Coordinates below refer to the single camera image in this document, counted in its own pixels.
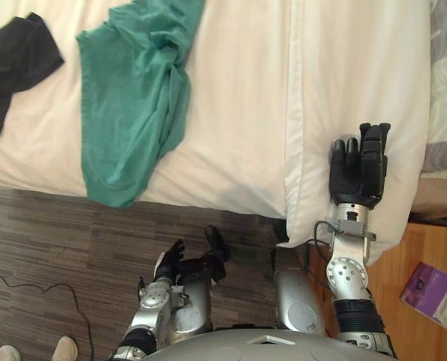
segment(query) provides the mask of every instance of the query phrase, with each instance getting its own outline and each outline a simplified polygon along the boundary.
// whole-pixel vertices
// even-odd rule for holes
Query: white bed sheet
[[[123,2],[0,1],[0,26],[40,14],[66,61],[14,96],[0,138],[0,185],[85,195],[74,36]],[[370,215],[375,260],[401,239],[424,157],[428,11],[421,0],[207,0],[187,65],[185,139],[140,199],[287,217],[293,247],[333,215],[331,142],[359,123],[389,122],[385,194]]]
[[[75,36],[126,0],[0,0],[0,26],[30,11],[65,64],[14,95],[0,137],[0,186],[85,196]],[[289,0],[206,0],[187,72],[186,135],[140,200],[285,216]]]
[[[332,218],[331,143],[390,123],[374,262],[398,244],[417,190],[430,108],[430,6],[422,0],[293,1],[286,123],[287,230],[294,247]]]

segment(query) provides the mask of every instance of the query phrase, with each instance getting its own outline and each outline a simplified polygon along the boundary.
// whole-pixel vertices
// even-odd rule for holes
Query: black cloth
[[[43,19],[30,13],[0,29],[0,134],[13,93],[33,87],[63,64]]]

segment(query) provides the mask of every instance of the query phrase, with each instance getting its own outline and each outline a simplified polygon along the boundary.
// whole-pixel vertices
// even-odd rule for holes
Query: purple box
[[[438,324],[442,324],[435,315],[446,296],[447,274],[420,262],[400,299]]]

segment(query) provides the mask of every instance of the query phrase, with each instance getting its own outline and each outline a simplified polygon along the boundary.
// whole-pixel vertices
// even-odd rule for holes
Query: black cable
[[[325,242],[325,241],[321,241],[321,240],[319,240],[319,239],[315,239],[315,238],[311,238],[311,239],[305,241],[303,244],[308,244],[308,243],[310,243],[310,242],[315,242],[316,244],[318,244],[318,242],[320,242],[320,243],[324,244],[324,245],[327,246],[327,247],[330,246],[329,243],[327,243],[327,242]],[[330,289],[330,287],[327,286],[327,284],[326,284],[324,281],[320,280],[320,279],[318,278],[318,276],[315,275],[315,273],[313,273],[313,271],[310,269],[310,265],[309,265],[308,267],[307,267],[307,265],[304,265],[304,267],[305,267],[305,270],[310,274],[310,276],[313,277],[313,279],[316,281],[317,284],[319,284],[320,286],[326,288],[327,290]]]
[[[315,247],[317,252],[319,253],[319,256],[325,261],[325,266],[328,264],[328,259],[327,257],[323,254],[322,250],[320,249],[319,243],[324,244],[327,247],[330,247],[330,244],[328,242],[322,241],[317,239],[316,237],[316,233],[317,230],[319,228],[319,226],[321,224],[326,224],[327,226],[329,226],[330,228],[332,228],[332,230],[336,233],[339,233],[340,231],[331,223],[327,222],[326,220],[319,220],[315,223],[315,225],[313,226],[313,238],[307,240],[304,242],[304,244],[308,244],[310,242],[314,242],[315,243]],[[316,281],[316,283],[318,283],[320,286],[322,286],[324,289],[326,288],[327,290],[331,290],[331,288],[325,283],[325,281],[322,281],[318,278],[317,275],[315,275],[315,273],[313,273],[313,271],[310,269],[310,264],[308,266],[305,265],[305,269],[307,270],[307,272],[313,277],[313,279]]]
[[[80,316],[85,320],[86,329],[88,330],[89,347],[91,348],[90,361],[93,361],[94,355],[95,355],[95,348],[93,346],[93,338],[91,336],[91,324],[89,323],[88,317],[80,310],[80,305],[78,304],[78,298],[77,298],[76,292],[74,292],[74,288],[72,286],[70,286],[69,284],[52,284],[51,286],[49,286],[48,288],[45,289],[45,288],[43,288],[41,286],[38,286],[37,284],[9,284],[6,281],[6,278],[4,278],[3,276],[0,275],[0,278],[6,284],[6,286],[8,286],[9,288],[34,287],[34,288],[39,289],[43,294],[45,294],[46,292],[48,292],[52,288],[56,288],[56,287],[66,287],[66,288],[68,288],[71,291],[71,293],[73,294],[74,305],[76,306],[77,313],[80,314]]]
[[[326,220],[319,220],[319,221],[317,221],[317,222],[315,223],[315,225],[313,226],[313,240],[314,240],[314,242],[315,242],[316,250],[319,252],[320,257],[325,261],[325,263],[328,263],[328,259],[327,259],[327,257],[323,254],[322,250],[320,249],[319,244],[318,244],[318,242],[317,242],[318,239],[317,239],[317,237],[316,237],[317,230],[318,230],[318,228],[319,228],[319,226],[320,226],[321,224],[326,224],[327,226],[329,226],[330,228],[332,228],[333,231],[336,232],[336,233],[338,233],[339,230],[338,230],[333,224],[327,222]]]

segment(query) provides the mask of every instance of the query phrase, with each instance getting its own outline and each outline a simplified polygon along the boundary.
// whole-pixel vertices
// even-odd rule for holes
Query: green shirt
[[[183,139],[184,71],[204,0],[134,0],[78,35],[82,169],[88,198],[130,205]]]

